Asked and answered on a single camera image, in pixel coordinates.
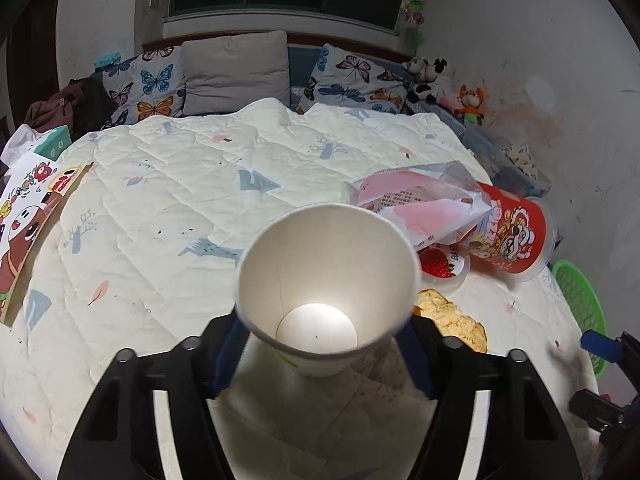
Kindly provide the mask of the white paper cup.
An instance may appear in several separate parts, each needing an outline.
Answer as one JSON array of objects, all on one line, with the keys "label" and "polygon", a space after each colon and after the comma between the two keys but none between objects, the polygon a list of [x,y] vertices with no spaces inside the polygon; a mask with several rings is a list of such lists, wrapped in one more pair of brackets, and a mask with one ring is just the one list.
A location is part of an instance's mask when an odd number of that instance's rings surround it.
[{"label": "white paper cup", "polygon": [[242,253],[235,309],[296,373],[330,377],[406,325],[420,281],[416,251],[392,222],[315,204],[271,222]]}]

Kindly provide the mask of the red snack cup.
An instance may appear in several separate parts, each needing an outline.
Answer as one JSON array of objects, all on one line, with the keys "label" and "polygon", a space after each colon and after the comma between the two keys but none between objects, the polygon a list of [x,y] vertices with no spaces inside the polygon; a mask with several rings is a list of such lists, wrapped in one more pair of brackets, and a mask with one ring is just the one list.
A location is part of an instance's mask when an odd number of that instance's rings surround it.
[{"label": "red snack cup", "polygon": [[514,281],[529,281],[544,270],[556,241],[556,223],[538,197],[521,197],[480,183],[488,214],[462,245]]}]

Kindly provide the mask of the pink white plastic bag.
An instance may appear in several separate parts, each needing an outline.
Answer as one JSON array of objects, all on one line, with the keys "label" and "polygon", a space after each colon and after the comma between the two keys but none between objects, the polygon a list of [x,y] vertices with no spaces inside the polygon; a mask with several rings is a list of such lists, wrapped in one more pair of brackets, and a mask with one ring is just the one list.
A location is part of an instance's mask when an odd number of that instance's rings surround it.
[{"label": "pink white plastic bag", "polygon": [[392,222],[416,250],[458,244],[490,213],[489,198],[457,160],[381,170],[345,183],[343,197]]}]

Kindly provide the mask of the green plastic waste basket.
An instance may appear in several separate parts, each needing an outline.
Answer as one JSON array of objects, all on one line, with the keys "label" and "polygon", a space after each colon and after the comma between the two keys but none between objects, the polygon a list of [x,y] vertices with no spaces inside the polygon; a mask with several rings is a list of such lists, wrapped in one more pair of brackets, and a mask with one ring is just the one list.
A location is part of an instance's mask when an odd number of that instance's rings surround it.
[{"label": "green plastic waste basket", "polygon": [[580,330],[606,335],[608,326],[599,298],[585,274],[568,260],[555,261],[551,272]]}]

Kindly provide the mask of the white quilted table cover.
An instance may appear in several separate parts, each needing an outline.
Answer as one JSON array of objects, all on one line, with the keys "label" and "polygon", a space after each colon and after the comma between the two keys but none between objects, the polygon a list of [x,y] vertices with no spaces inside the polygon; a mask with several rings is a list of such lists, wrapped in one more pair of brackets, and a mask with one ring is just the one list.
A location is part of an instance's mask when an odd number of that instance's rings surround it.
[{"label": "white quilted table cover", "polygon": [[[488,181],[435,115],[299,115],[273,99],[90,133],[61,159],[86,172],[37,237],[1,331],[2,424],[41,479],[58,475],[119,349],[169,350],[232,309],[241,252],[272,220],[385,169],[461,162]],[[435,405],[394,344],[311,379],[250,338],[209,409],[240,479],[403,479]]]}]

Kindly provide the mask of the clear plastic storage bin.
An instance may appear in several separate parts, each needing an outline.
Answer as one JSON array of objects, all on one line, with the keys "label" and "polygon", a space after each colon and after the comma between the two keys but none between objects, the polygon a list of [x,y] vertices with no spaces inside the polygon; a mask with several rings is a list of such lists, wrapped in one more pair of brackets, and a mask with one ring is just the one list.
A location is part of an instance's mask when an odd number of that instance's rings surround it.
[{"label": "clear plastic storage bin", "polygon": [[526,143],[498,148],[492,163],[492,182],[512,194],[544,197],[551,190],[551,181],[542,172]]}]

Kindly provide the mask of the cartoon bear cardboard box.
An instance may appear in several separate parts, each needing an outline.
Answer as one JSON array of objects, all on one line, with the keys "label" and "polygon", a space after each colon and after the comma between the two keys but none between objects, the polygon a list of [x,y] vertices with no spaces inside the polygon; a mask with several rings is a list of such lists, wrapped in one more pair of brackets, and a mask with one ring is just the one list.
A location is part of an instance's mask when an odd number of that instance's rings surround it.
[{"label": "cartoon bear cardboard box", "polygon": [[1,195],[2,325],[10,327],[17,318],[43,237],[92,164],[28,153],[11,169]]}]

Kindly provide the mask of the pink plush toy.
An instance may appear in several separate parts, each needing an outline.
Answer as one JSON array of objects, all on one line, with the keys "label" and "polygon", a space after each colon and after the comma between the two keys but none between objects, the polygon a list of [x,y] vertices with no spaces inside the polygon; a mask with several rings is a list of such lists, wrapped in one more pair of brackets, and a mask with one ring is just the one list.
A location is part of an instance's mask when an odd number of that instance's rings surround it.
[{"label": "pink plush toy", "polygon": [[461,114],[464,109],[464,104],[458,92],[444,92],[438,98],[438,105],[453,115]]}]

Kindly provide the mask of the orange fox plush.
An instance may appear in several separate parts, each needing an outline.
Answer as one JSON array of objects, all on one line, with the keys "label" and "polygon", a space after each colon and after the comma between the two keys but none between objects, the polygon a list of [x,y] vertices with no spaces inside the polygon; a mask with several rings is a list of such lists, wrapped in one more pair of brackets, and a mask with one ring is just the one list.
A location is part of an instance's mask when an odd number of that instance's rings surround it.
[{"label": "orange fox plush", "polygon": [[482,106],[484,103],[484,90],[480,87],[471,88],[462,84],[459,90],[461,107],[457,110],[458,115],[466,122],[474,125],[483,125],[484,113]]}]

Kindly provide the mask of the black white cow plush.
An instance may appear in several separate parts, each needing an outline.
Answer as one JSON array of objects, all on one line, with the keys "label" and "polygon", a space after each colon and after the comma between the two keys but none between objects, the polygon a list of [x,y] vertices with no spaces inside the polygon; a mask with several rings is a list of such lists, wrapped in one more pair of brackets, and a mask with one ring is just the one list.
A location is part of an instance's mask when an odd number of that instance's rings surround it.
[{"label": "black white cow plush", "polygon": [[411,104],[425,102],[438,104],[451,90],[451,70],[446,58],[412,58],[402,64],[402,68],[411,75],[411,84],[407,101]]}]

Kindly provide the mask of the grey cushion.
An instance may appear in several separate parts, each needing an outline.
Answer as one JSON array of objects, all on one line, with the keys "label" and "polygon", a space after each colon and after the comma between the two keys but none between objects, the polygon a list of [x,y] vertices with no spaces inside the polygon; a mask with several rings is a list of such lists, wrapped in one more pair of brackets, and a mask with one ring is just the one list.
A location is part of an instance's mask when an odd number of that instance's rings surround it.
[{"label": "grey cushion", "polygon": [[187,41],[180,58],[188,116],[232,113],[265,98],[290,104],[283,30]]}]

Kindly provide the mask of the butterfly pillow left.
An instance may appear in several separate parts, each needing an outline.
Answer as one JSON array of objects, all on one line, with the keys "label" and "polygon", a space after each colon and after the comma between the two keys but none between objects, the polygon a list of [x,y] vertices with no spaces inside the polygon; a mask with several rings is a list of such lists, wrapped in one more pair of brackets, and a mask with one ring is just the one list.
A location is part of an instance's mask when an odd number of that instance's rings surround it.
[{"label": "butterfly pillow left", "polygon": [[103,88],[116,104],[104,125],[133,125],[153,115],[181,117],[186,81],[179,47],[146,51],[101,70]]}]

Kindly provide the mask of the butterfly pillow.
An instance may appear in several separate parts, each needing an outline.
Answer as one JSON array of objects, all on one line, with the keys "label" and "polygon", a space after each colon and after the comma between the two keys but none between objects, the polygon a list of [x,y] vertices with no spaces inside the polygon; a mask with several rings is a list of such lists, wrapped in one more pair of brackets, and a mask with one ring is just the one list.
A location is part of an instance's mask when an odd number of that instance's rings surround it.
[{"label": "butterfly pillow", "polygon": [[181,117],[186,81],[179,47],[146,51],[101,70],[103,88],[116,104],[104,125],[133,125],[153,115]]},{"label": "butterfly pillow", "polygon": [[399,114],[410,86],[406,72],[364,56],[325,44],[314,69],[299,91],[295,110],[306,113],[314,104]]}]

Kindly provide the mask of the butterfly pillow right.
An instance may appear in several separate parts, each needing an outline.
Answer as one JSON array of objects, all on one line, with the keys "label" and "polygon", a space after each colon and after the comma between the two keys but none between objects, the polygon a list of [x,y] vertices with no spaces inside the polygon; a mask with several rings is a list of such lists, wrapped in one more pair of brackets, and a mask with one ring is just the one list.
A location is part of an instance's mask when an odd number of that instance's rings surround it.
[{"label": "butterfly pillow right", "polygon": [[364,56],[325,44],[314,69],[299,91],[295,110],[306,113],[314,104],[399,114],[410,86],[406,72]]}]

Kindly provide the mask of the hanging flower decoration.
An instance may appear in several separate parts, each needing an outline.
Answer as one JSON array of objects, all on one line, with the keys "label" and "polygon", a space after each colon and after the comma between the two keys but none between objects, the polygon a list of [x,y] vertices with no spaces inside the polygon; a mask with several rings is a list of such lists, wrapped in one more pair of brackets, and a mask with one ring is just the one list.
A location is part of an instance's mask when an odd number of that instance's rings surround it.
[{"label": "hanging flower decoration", "polygon": [[422,0],[402,0],[400,5],[400,15],[404,20],[402,29],[402,39],[405,46],[412,55],[416,55],[423,41],[421,26],[425,22],[424,2]]}]

